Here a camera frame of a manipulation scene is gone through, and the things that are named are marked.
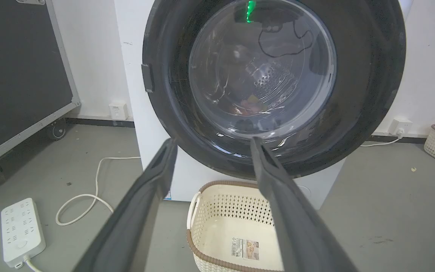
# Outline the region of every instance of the basket handle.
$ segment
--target basket handle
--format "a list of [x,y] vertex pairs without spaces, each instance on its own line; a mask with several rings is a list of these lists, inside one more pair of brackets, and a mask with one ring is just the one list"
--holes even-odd
[[191,222],[193,221],[194,216],[196,214],[195,210],[197,209],[197,205],[199,204],[199,200],[201,199],[200,196],[201,196],[201,193],[197,192],[194,195],[194,197],[192,198],[192,201],[190,202],[189,211],[188,211],[188,220],[187,220],[187,224],[186,224],[187,229],[190,229],[192,227]]

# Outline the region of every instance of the white wall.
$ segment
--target white wall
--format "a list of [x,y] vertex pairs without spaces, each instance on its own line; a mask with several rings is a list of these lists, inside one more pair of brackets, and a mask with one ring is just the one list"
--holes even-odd
[[408,135],[425,137],[435,124],[435,0],[415,0],[406,21],[406,67],[399,92],[376,135],[387,135],[394,117],[414,122]]
[[131,116],[114,1],[54,0],[53,5],[82,101],[71,116],[109,119],[114,100],[125,101]]

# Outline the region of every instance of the black baseboard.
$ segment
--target black baseboard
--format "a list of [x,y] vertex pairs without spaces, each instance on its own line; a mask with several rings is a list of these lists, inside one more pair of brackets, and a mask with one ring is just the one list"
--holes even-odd
[[66,120],[67,124],[135,128],[135,125],[133,124],[133,122],[130,122],[130,121],[78,119],[78,118],[65,118],[65,120]]
[[[397,139],[395,136],[370,136],[367,141],[373,142],[391,142]],[[397,141],[397,143],[407,143],[407,144],[424,144],[426,142],[425,138],[410,138],[404,137]]]
[[[135,128],[133,122],[130,121],[114,121],[114,120],[96,120],[96,119],[78,119],[78,118],[66,118],[68,124],[79,125],[93,125],[93,126],[113,126],[113,127],[131,127]],[[367,141],[373,142],[391,142],[397,139],[395,136],[370,136]],[[409,144],[424,144],[425,138],[408,138],[404,137],[398,141],[398,143]]]

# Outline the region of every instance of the small basket with brown rim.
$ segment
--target small basket with brown rim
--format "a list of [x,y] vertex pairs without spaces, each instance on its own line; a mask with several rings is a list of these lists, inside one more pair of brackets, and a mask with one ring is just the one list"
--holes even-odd
[[204,185],[190,203],[187,240],[201,272],[284,270],[271,208],[256,184]]

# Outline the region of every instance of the round black door frame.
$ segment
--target round black door frame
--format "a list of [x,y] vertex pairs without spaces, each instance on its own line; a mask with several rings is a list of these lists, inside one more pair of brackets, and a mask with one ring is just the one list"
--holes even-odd
[[[233,152],[213,148],[213,139],[207,137],[219,131],[202,117],[192,100],[176,91],[190,91],[184,66],[188,56],[176,48],[188,47],[182,42],[192,41],[210,15],[230,2],[156,0],[143,40],[143,77],[162,126],[186,153],[224,174],[252,179],[251,158],[233,157]],[[397,0],[300,3],[327,26],[337,50],[338,72],[333,90],[337,94],[332,94],[328,108],[308,127],[315,130],[315,137],[307,140],[308,145],[289,148],[296,155],[288,153],[280,160],[293,177],[335,164],[373,133],[395,98],[406,57],[405,26]],[[227,150],[249,145],[240,139],[228,141],[225,144],[231,148]]]

